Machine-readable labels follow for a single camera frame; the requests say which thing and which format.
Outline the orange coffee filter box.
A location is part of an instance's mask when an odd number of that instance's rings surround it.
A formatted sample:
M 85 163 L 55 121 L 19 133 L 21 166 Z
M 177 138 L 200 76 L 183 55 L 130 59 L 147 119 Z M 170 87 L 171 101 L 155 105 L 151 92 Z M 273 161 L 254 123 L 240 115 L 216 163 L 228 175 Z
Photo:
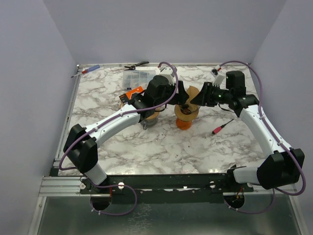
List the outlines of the orange coffee filter box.
M 142 93 L 144 93 L 144 89 L 141 86 L 139 86 L 133 90 L 129 90 L 126 93 L 121 94 L 119 96 L 120 99 L 119 109 L 121 109 L 125 104 L 128 104 L 128 102 L 134 99 L 135 96 Z

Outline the grey glass dripper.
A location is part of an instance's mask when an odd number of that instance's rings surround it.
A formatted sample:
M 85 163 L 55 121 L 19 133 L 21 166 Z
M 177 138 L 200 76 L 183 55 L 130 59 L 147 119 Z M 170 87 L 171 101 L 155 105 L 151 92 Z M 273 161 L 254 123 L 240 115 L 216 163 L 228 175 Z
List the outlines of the grey glass dripper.
M 179 105 L 180 111 L 184 114 L 184 115 L 190 115 L 192 113 L 195 113 L 199 110 L 200 106 L 195 106 L 193 104 L 184 104 L 184 105 Z

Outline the brown paper coffee filter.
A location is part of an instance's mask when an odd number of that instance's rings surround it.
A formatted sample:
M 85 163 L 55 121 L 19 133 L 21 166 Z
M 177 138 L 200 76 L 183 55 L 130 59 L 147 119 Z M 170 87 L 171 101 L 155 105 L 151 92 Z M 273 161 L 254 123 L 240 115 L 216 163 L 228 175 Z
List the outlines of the brown paper coffee filter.
M 194 86 L 189 86 L 187 89 L 187 94 L 189 95 L 189 98 L 186 101 L 186 105 L 188 105 L 187 109 L 191 112 L 195 112 L 199 109 L 199 105 L 195 105 L 191 103 L 191 100 L 194 99 L 199 94 L 199 89 Z

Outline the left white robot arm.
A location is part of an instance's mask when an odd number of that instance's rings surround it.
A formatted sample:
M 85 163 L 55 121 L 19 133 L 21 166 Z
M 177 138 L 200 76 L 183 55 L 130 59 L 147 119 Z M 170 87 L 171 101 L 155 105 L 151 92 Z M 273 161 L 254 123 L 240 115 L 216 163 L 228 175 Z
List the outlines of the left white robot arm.
M 159 107 L 182 104 L 188 97 L 176 72 L 168 76 L 156 75 L 144 91 L 135 93 L 116 113 L 86 127 L 74 125 L 67 137 L 63 157 L 69 158 L 95 185 L 100 185 L 107 174 L 98 163 L 98 148 L 120 131 L 159 112 Z

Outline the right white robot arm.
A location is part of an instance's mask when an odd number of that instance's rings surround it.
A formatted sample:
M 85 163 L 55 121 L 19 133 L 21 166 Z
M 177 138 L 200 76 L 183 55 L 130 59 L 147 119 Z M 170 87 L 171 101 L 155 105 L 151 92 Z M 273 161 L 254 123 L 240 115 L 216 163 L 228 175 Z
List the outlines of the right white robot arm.
M 191 103 L 207 107 L 228 105 L 247 125 L 266 157 L 259 167 L 234 169 L 235 182 L 260 185 L 265 189 L 297 183 L 305 155 L 301 149 L 294 149 L 285 142 L 271 122 L 266 120 L 258 98 L 246 94 L 245 75 L 241 71 L 221 73 L 220 69 L 213 69 L 211 73 L 214 82 L 205 82 Z

